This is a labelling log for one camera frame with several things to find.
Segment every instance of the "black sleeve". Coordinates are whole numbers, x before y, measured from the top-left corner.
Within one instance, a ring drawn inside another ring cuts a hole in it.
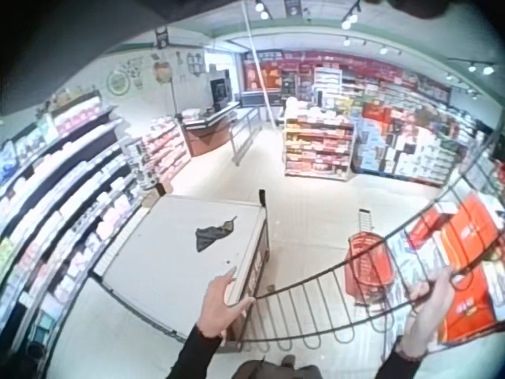
[[[376,379],[391,379],[392,377],[410,379],[414,377],[420,365],[421,362],[412,362],[402,358],[393,349],[386,362],[379,368]]]
[[[166,379],[205,379],[208,365],[220,344],[220,338],[206,338],[194,326]]]

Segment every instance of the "ceiling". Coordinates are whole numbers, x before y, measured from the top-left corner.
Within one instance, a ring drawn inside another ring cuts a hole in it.
[[[345,31],[340,28],[340,21],[354,0],[301,0],[302,8],[307,9],[303,18],[286,18],[283,0],[264,0],[264,3],[272,20],[262,21],[260,14],[254,10],[255,2],[247,1],[253,42],[257,50],[274,48],[350,52],[403,66],[449,85],[460,85],[457,80],[447,82],[445,77],[448,67],[463,81],[475,84],[496,102],[505,104],[503,41],[472,4],[451,4],[442,17],[423,20],[398,11],[387,2],[373,5],[363,0],[358,22],[349,31]],[[217,41],[214,46],[221,43],[223,48],[234,51],[250,48],[249,39],[244,33],[241,2],[172,25],[201,32]],[[351,38],[351,45],[344,47],[342,41],[345,36],[361,38]],[[379,43],[387,41],[390,46],[403,50],[402,55],[391,52],[379,55],[380,44],[368,43],[363,47],[362,38]],[[470,73],[468,63],[454,61],[452,58],[494,62],[496,71],[491,76],[485,76],[481,73],[483,66],[477,66],[477,71]]]

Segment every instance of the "checkout counter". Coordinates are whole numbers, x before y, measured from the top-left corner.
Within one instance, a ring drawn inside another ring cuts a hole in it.
[[[221,111],[207,117],[182,120],[191,156],[202,156],[230,140],[230,126],[237,117],[236,110],[239,107],[239,102],[231,102]]]

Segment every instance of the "white display freezer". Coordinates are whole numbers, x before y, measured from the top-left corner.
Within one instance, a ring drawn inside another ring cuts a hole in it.
[[[197,252],[197,228],[219,227],[233,218],[231,234]],[[119,250],[103,286],[154,326],[187,336],[216,276],[237,266],[237,279],[225,296],[228,305],[256,294],[268,250],[267,211],[260,203],[165,196]],[[246,318],[232,325],[227,341],[240,339]]]

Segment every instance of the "person's right hand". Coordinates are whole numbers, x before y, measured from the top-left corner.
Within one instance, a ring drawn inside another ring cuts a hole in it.
[[[241,312],[255,302],[255,298],[245,296],[234,306],[225,304],[224,294],[226,288],[233,283],[236,271],[237,268],[233,267],[225,275],[215,277],[208,284],[200,319],[196,323],[200,332],[207,338],[222,335]]]
[[[435,335],[455,299],[455,289],[451,283],[454,272],[454,267],[447,266],[438,277],[430,278],[435,282],[433,292],[427,300],[417,305],[410,313],[404,335],[397,346],[397,349],[404,355],[418,358],[426,353],[428,343]],[[429,282],[418,283],[410,292],[410,300],[416,302],[426,296],[429,291]]]

